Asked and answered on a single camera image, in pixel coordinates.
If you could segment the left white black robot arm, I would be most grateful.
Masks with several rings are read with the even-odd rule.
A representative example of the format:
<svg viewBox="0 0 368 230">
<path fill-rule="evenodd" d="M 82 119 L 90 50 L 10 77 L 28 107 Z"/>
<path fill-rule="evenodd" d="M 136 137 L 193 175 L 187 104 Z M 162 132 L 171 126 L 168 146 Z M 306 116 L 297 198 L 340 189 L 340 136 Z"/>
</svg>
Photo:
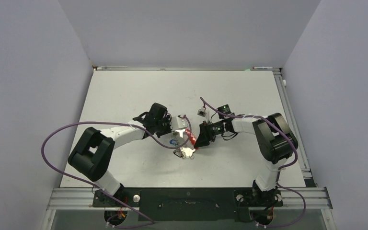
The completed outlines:
<svg viewBox="0 0 368 230">
<path fill-rule="evenodd" d="M 154 103 L 150 110 L 134 117 L 126 125 L 108 129 L 88 127 L 68 157 L 68 164 L 97 186 L 97 201 L 120 207 L 126 203 L 140 204 L 140 196 L 127 190 L 108 170 L 113 151 L 127 143 L 152 135 L 161 137 L 172 133 L 172 116 L 167 108 Z"/>
</svg>

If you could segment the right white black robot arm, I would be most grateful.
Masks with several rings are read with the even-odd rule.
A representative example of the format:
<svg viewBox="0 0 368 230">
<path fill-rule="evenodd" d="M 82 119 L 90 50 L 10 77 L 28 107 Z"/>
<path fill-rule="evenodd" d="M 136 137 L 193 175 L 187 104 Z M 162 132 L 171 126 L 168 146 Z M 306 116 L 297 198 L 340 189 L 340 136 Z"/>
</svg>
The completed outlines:
<svg viewBox="0 0 368 230">
<path fill-rule="evenodd" d="M 278 180 L 283 165 L 298 148 L 298 141 L 288 123 L 280 113 L 274 113 L 263 119 L 251 115 L 235 115 L 228 104 L 215 110 L 219 121 L 203 121 L 199 125 L 199 136 L 194 147 L 208 146 L 218 135 L 226 132 L 233 136 L 239 133 L 254 134 L 264 159 L 264 166 L 254 179 L 251 191 L 240 199 L 252 206 L 273 206 L 281 201 Z"/>
</svg>

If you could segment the blue key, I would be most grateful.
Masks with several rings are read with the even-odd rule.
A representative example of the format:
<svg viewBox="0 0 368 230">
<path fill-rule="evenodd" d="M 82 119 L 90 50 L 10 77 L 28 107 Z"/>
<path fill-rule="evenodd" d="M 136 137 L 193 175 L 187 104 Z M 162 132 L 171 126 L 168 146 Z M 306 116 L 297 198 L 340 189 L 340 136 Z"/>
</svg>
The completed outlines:
<svg viewBox="0 0 368 230">
<path fill-rule="evenodd" d="M 176 138 L 171 139 L 171 140 L 169 141 L 169 143 L 170 143 L 171 145 L 173 145 L 173 146 L 179 146 L 179 145 L 180 145 L 179 141 L 178 141 Z"/>
</svg>

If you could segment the grey red keyring holder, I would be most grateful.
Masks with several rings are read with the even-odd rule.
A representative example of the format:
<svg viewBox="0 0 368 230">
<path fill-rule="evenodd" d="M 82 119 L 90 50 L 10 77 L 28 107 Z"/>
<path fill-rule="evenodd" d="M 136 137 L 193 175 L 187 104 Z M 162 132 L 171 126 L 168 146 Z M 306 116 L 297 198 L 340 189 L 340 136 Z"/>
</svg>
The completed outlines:
<svg viewBox="0 0 368 230">
<path fill-rule="evenodd" d="M 176 146 L 175 150 L 182 152 L 182 159 L 194 159 L 196 152 L 196 149 L 193 146 L 196 142 L 195 135 L 187 128 L 184 132 L 183 138 L 180 138 L 178 135 L 174 135 L 174 138 L 176 138 L 180 143 L 179 146 Z"/>
</svg>

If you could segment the black key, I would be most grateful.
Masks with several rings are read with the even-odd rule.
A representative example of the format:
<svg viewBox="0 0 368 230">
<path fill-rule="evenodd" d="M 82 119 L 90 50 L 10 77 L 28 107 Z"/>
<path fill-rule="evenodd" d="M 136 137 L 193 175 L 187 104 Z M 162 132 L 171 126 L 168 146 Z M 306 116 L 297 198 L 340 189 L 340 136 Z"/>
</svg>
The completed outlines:
<svg viewBox="0 0 368 230">
<path fill-rule="evenodd" d="M 179 157 L 179 158 L 182 158 L 182 157 L 183 157 L 182 152 L 181 152 L 181 151 L 179 151 L 179 150 L 174 150 L 174 151 L 173 151 L 173 154 L 174 154 L 175 156 Z"/>
</svg>

